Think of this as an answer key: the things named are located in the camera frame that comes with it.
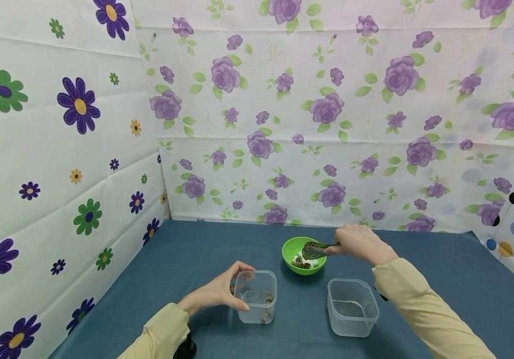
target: green flower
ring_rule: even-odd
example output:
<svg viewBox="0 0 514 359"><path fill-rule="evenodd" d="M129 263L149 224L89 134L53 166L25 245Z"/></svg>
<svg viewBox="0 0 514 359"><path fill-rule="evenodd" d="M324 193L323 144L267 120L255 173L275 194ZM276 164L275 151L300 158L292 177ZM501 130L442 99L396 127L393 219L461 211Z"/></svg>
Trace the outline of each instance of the green flower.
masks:
<svg viewBox="0 0 514 359"><path fill-rule="evenodd" d="M55 37L57 38L63 38L65 33L63 32L63 26L59 25L59 21L56 19L51 19L49 22L49 26L51 27L52 33L55 34Z"/></svg>
<svg viewBox="0 0 514 359"><path fill-rule="evenodd" d="M104 249L103 252L101 252L99 256L97 256L97 261L95 261L95 265L97 265L97 270L101 271L102 269L105 269L105 267L107 267L107 265L112 262L112 257L112 249Z"/></svg>
<svg viewBox="0 0 514 359"><path fill-rule="evenodd" d="M99 227L98 219L101 218L99 209L99 201L93 203L93 198L87 200L87 204L82 204L78 208L79 216L75 217L74 224L78 226L77 234L90 235L94 228Z"/></svg>
<svg viewBox="0 0 514 359"><path fill-rule="evenodd" d="M20 102L27 102L27 95L22 94L23 84L21 81L12 81L11 76L5 70L0 71L0 111L7 113L10 106L16 110L23 109Z"/></svg>
<svg viewBox="0 0 514 359"><path fill-rule="evenodd" d="M115 72L111 72L109 73L109 80L115 85L117 86L119 84L119 78L117 77L116 73Z"/></svg>

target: empty plastic container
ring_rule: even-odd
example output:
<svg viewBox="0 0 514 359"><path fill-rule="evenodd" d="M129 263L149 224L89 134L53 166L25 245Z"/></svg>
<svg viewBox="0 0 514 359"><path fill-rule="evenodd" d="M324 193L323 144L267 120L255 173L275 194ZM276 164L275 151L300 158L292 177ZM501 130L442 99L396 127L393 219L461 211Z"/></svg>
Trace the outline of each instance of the empty plastic container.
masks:
<svg viewBox="0 0 514 359"><path fill-rule="evenodd" d="M246 324L269 324L275 317L277 279L273 272L241 272L235 281L234 295L247 303L249 312L238 311Z"/></svg>
<svg viewBox="0 0 514 359"><path fill-rule="evenodd" d="M342 337L367 337L379 319L371 287L358 279L331 279L327 309L333 332Z"/></svg>

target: beige sleeve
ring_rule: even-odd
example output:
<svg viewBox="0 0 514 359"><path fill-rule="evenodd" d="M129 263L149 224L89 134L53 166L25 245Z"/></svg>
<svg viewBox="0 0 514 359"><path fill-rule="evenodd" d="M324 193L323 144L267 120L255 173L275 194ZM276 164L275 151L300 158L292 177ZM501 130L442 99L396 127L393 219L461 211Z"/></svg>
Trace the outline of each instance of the beige sleeve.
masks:
<svg viewBox="0 0 514 359"><path fill-rule="evenodd" d="M172 359L189 333L189 314L175 303L158 311L143 332L117 359Z"/></svg>
<svg viewBox="0 0 514 359"><path fill-rule="evenodd" d="M435 358L496 359L407 260L378 265L373 274L375 288L393 302Z"/></svg>

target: yellow flower center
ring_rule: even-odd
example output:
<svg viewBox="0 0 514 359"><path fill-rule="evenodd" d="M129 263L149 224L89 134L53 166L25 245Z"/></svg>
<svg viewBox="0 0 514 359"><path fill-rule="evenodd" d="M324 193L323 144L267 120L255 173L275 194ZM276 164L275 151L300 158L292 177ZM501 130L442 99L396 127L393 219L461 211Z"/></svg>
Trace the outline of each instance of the yellow flower center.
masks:
<svg viewBox="0 0 514 359"><path fill-rule="evenodd" d="M117 20L117 12L115 12L115 9L113 8L113 6L105 5L105 12L107 14L107 17L111 21L116 21Z"/></svg>
<svg viewBox="0 0 514 359"><path fill-rule="evenodd" d="M9 347L9 349L14 349L14 348L17 348L17 346L19 344L21 344L21 342L25 339L25 334L24 333L17 333L10 341L9 343L7 344L7 346Z"/></svg>
<svg viewBox="0 0 514 359"><path fill-rule="evenodd" d="M84 115L87 112L87 106L82 99L78 98L74 101L75 110L78 111L78 114Z"/></svg>

